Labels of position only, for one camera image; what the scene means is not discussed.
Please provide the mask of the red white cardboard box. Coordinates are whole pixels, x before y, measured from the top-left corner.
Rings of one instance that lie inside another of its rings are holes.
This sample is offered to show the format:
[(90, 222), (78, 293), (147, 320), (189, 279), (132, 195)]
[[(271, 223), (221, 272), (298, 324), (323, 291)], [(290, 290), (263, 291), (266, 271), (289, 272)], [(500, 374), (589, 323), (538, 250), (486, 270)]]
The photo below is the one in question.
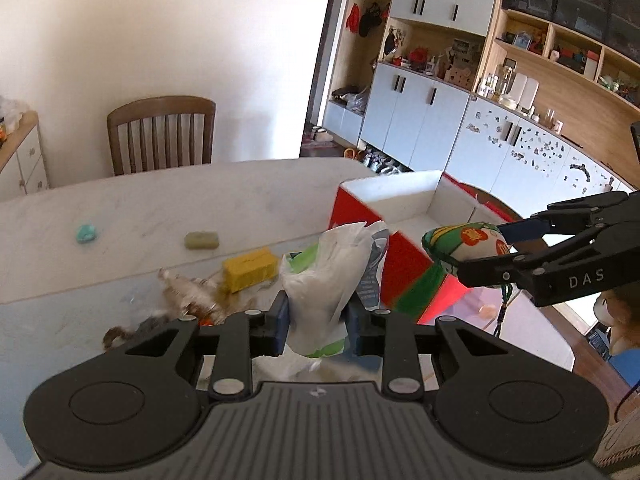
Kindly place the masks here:
[(515, 214), (491, 196), (441, 171), (405, 172), (343, 182), (330, 226), (384, 221), (390, 240), (382, 263), (381, 304), (425, 324), (468, 291), (456, 278), (432, 269), (422, 236), (440, 226), (466, 222), (501, 224)]

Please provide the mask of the white drawer cabinet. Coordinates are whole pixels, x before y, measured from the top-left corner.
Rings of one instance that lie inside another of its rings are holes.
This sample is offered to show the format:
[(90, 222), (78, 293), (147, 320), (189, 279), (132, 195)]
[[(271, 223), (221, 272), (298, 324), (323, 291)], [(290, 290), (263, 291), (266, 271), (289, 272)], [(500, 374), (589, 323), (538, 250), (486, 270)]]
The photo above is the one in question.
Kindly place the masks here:
[(48, 188), (49, 179), (40, 146), (39, 118), (30, 110), (1, 145), (0, 200), (6, 202)]

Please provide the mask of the black hanging bag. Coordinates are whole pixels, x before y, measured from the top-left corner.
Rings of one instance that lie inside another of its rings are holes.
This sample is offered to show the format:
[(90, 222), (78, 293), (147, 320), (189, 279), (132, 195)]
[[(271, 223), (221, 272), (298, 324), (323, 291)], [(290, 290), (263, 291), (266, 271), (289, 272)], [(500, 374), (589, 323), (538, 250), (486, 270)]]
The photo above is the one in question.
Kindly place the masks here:
[(382, 21), (382, 9), (377, 2), (374, 2), (364, 11), (360, 18), (358, 35), (361, 38), (366, 38), (372, 29), (382, 24)]

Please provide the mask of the olive green soap bar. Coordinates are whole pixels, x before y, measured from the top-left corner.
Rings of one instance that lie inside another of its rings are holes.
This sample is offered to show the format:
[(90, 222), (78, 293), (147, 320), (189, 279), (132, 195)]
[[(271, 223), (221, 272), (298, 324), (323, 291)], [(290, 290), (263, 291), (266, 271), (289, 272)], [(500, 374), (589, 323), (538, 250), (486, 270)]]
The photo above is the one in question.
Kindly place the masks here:
[(219, 236), (215, 231), (189, 232), (183, 239), (183, 245), (189, 250), (215, 250), (219, 247)]

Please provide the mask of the white plastic snack bag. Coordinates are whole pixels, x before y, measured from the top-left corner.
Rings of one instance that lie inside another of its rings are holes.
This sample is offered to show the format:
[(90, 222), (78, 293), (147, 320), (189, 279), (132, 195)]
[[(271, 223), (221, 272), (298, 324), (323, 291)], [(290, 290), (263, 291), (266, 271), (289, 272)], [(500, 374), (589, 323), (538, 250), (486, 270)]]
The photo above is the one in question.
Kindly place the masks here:
[(379, 358), (358, 358), (347, 341), (349, 299), (381, 305), (382, 267), (390, 244), (383, 221), (327, 230), (318, 243), (283, 257), (280, 279), (290, 327), (283, 353), (253, 360), (256, 382), (361, 382), (380, 378)]

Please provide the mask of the wooden chair at wall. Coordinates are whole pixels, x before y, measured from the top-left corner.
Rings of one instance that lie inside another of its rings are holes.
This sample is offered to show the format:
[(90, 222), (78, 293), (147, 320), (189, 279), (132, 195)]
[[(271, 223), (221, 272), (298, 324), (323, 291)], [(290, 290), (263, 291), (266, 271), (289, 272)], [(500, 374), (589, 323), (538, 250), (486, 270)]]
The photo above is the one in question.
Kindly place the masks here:
[(207, 165), (213, 161), (216, 103), (200, 96), (157, 96), (106, 118), (113, 174)]

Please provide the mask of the red patterned doormat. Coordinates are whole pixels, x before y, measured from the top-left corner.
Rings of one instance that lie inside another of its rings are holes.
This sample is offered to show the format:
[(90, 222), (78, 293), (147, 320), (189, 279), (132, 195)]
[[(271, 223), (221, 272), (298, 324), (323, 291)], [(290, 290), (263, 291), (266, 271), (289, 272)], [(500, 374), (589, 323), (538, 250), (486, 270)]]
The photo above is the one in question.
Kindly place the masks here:
[(300, 157), (342, 157), (344, 148), (334, 141), (309, 141), (300, 146)]

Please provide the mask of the yellow box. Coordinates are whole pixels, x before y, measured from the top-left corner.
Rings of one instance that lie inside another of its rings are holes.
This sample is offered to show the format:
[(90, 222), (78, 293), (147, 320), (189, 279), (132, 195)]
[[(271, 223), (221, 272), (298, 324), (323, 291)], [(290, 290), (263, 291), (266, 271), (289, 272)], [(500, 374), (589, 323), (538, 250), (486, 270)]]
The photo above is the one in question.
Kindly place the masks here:
[(222, 274), (229, 292), (240, 292), (278, 275), (279, 258), (267, 247), (224, 260)]

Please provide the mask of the wooden shelf unit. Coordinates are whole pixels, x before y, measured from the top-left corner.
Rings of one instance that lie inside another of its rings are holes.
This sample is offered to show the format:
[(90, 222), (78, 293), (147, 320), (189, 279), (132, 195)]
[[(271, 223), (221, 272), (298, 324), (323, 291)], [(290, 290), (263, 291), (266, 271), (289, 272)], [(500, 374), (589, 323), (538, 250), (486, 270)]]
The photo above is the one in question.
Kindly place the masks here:
[(543, 125), (639, 183), (639, 0), (496, 0), (478, 74), (506, 58), (538, 81)]

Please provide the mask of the teal small object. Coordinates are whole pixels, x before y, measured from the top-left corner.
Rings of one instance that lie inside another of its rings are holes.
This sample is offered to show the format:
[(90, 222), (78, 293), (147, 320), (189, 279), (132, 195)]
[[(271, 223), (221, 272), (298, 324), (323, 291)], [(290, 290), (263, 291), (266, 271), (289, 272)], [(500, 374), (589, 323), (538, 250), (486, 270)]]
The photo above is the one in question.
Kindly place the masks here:
[(96, 227), (91, 223), (82, 224), (76, 232), (76, 242), (78, 244), (88, 244), (96, 239), (98, 233)]

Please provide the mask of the white wall cabinet unit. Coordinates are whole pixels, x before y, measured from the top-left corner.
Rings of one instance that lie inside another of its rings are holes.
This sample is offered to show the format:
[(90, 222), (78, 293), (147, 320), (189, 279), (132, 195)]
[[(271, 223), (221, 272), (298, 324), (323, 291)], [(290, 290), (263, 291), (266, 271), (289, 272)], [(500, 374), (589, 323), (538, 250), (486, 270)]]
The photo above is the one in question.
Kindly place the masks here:
[[(521, 216), (555, 200), (634, 191), (612, 169), (545, 126), (536, 79), (512, 58), (480, 77), (496, 0), (344, 0), (322, 126), (374, 171), (438, 170)], [(366, 38), (345, 21), (374, 2)]]

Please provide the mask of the red hanging bag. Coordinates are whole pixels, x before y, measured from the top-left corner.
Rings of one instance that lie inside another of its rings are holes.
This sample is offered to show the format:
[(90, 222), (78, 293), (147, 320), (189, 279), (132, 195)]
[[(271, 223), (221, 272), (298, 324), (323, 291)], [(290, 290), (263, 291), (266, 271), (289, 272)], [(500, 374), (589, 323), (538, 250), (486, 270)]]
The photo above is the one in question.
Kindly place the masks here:
[(349, 30), (352, 34), (356, 34), (359, 32), (359, 24), (360, 24), (360, 7), (357, 3), (354, 3), (350, 8), (348, 17), (345, 21), (345, 28)]

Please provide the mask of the green santa plush toy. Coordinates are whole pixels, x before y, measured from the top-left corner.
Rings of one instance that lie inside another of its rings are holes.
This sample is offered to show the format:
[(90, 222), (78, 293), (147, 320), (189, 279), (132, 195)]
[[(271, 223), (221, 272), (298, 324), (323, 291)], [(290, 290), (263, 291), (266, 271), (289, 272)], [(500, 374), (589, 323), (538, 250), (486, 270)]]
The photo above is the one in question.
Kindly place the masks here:
[(457, 280), (462, 262), (507, 255), (511, 246), (493, 224), (472, 222), (441, 226), (422, 236), (422, 247), (433, 261), (426, 275), (430, 287), (437, 286), (420, 321), (431, 321), (469, 291)]

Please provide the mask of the clear bag dark contents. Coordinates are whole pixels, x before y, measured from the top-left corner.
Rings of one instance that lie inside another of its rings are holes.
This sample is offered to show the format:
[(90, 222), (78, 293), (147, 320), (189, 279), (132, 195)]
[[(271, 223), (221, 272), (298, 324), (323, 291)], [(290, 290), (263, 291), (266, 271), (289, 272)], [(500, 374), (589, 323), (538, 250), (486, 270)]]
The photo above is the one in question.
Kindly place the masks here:
[(212, 326), (222, 324), (232, 314), (259, 310), (255, 296), (242, 299), (240, 292), (232, 292), (224, 284), (220, 272), (209, 278), (188, 278), (160, 269), (157, 278), (162, 285), (160, 304), (143, 307), (134, 315), (130, 327), (115, 326), (107, 330), (102, 339), (105, 351), (178, 318), (195, 318), (201, 326)]

